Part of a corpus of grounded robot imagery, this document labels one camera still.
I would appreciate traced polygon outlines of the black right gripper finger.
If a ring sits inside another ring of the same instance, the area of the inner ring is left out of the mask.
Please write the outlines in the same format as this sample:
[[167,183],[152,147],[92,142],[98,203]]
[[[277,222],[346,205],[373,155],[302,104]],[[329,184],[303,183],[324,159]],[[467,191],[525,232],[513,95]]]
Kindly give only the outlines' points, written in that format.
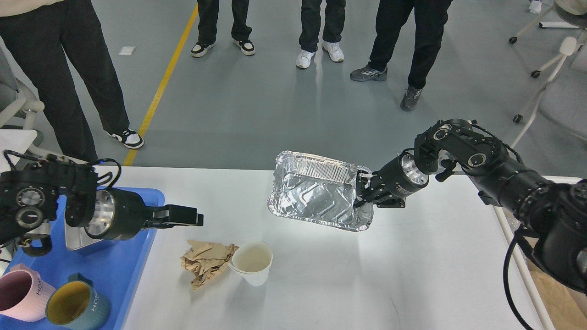
[[357,193],[370,193],[373,191],[371,187],[372,173],[369,172],[358,172],[356,177],[356,191]]
[[359,208],[364,204],[373,203],[377,197],[377,190],[374,188],[358,188],[354,201],[354,208]]

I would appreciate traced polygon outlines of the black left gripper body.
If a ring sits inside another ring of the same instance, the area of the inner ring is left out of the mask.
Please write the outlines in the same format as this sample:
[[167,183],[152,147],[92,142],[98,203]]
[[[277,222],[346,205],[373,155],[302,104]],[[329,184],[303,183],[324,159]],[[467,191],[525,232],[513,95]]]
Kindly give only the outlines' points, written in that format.
[[98,190],[94,215],[85,232],[92,239],[129,240],[145,226],[150,209],[136,192],[106,188]]

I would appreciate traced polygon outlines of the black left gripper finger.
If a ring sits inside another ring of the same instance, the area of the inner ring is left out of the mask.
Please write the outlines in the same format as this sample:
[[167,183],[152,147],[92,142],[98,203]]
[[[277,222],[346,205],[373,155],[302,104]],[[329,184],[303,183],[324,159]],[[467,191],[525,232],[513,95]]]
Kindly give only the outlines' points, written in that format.
[[168,204],[161,207],[147,207],[147,227],[175,227],[204,225],[204,215],[196,208]]

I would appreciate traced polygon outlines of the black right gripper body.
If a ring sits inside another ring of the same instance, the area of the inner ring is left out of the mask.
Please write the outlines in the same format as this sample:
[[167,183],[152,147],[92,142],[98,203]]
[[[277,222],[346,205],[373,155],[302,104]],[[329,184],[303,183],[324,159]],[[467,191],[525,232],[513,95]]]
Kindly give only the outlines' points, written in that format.
[[417,168],[411,153],[402,153],[372,173],[369,202],[379,208],[404,208],[405,198],[425,188],[428,175]]

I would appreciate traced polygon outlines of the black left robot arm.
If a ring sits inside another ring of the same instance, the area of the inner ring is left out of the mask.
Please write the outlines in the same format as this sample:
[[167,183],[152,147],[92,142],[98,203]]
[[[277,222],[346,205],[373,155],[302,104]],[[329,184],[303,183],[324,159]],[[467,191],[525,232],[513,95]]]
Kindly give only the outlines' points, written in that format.
[[99,176],[95,165],[114,162],[97,159],[76,163],[66,156],[44,158],[5,150],[9,170],[1,173],[2,246],[14,242],[32,257],[52,250],[50,222],[57,218],[57,199],[66,197],[65,222],[83,228],[97,240],[128,240],[147,228],[204,224],[196,208],[168,204],[148,206],[136,193],[114,188],[117,173]]

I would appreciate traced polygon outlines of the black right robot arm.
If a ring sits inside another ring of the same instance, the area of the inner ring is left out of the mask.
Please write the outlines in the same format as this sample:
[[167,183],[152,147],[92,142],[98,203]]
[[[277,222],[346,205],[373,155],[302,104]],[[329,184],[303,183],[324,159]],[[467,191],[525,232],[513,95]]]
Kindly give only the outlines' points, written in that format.
[[354,208],[374,204],[403,208],[405,198],[426,187],[434,174],[443,182],[461,167],[484,204],[503,207],[520,221],[503,265],[504,290],[516,319],[527,330],[512,300],[508,267],[519,246],[526,257],[560,284],[586,293],[586,180],[547,180],[524,165],[520,155],[476,121],[438,121],[380,170],[356,178]]

